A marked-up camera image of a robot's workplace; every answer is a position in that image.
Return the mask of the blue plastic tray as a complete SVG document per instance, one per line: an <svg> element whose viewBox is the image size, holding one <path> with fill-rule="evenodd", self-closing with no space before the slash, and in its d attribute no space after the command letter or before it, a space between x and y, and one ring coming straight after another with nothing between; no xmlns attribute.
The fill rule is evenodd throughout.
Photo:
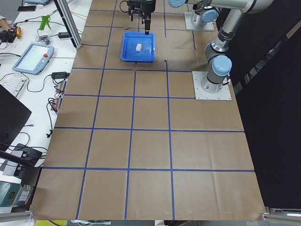
<svg viewBox="0 0 301 226"><path fill-rule="evenodd" d="M120 58L128 62L152 62L155 59L155 34L124 32Z"/></svg>

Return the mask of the black power adapter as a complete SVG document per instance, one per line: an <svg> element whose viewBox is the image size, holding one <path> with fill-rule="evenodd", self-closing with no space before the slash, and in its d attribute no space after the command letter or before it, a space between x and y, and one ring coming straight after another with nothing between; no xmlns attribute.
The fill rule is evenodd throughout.
<svg viewBox="0 0 301 226"><path fill-rule="evenodd" d="M69 33L68 32L59 32L58 33L58 38L60 39L65 39L65 38L69 38Z"/></svg>

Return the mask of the teach pendant tablet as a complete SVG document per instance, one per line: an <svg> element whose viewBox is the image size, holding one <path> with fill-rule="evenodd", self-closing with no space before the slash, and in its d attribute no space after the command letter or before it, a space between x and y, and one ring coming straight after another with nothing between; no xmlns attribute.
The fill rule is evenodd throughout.
<svg viewBox="0 0 301 226"><path fill-rule="evenodd" d="M12 70L37 75L43 71L54 50L55 48L50 45L31 43L12 67Z"/></svg>

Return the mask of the black smartphone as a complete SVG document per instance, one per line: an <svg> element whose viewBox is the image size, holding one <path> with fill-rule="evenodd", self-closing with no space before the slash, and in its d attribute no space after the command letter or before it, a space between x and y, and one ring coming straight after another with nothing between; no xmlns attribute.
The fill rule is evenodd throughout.
<svg viewBox="0 0 301 226"><path fill-rule="evenodd" d="M31 12L35 10L36 6L19 6L17 9L18 12Z"/></svg>

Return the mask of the brown paper table cover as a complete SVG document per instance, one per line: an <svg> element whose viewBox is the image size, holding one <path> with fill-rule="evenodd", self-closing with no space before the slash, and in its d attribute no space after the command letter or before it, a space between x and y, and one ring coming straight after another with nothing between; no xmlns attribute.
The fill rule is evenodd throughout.
<svg viewBox="0 0 301 226"><path fill-rule="evenodd" d="M264 204L236 100L196 100L216 32L185 29L159 0L152 63L124 62L142 31L119 0L94 0L31 210L42 220L258 220Z"/></svg>

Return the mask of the white keyboard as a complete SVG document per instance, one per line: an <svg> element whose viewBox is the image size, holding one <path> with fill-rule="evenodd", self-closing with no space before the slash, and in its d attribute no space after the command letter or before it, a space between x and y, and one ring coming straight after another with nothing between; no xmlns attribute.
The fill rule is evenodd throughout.
<svg viewBox="0 0 301 226"><path fill-rule="evenodd" d="M29 79L21 73L9 73L0 80L0 84L14 97L20 98L28 81Z"/></svg>

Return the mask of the black monitor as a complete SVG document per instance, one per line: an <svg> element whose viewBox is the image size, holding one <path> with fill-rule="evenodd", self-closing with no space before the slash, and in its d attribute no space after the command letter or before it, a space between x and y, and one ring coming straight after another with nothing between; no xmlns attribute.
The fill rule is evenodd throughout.
<svg viewBox="0 0 301 226"><path fill-rule="evenodd" d="M0 86L0 150L6 151L28 121L31 111Z"/></svg>

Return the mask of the aluminium frame post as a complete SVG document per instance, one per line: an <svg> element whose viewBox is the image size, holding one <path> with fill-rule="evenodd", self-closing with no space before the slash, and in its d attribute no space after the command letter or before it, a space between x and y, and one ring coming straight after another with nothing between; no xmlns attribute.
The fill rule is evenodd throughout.
<svg viewBox="0 0 301 226"><path fill-rule="evenodd" d="M61 19L66 27L71 42L76 49L82 47L82 41L79 31L75 25L74 19L71 15L70 8L66 0L54 0L55 6L61 16Z"/></svg>

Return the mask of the green handled reach grabber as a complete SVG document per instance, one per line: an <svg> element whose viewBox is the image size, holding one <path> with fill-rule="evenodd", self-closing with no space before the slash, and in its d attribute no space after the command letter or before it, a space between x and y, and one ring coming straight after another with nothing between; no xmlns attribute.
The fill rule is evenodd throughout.
<svg viewBox="0 0 301 226"><path fill-rule="evenodd" d="M51 29L51 26L49 24L50 22L50 19L51 19L51 16L50 15L45 15L45 16L41 16L41 23L40 23L40 26L39 26L39 30L40 31L43 31L45 29L45 26L47 25L47 27L49 29Z"/></svg>

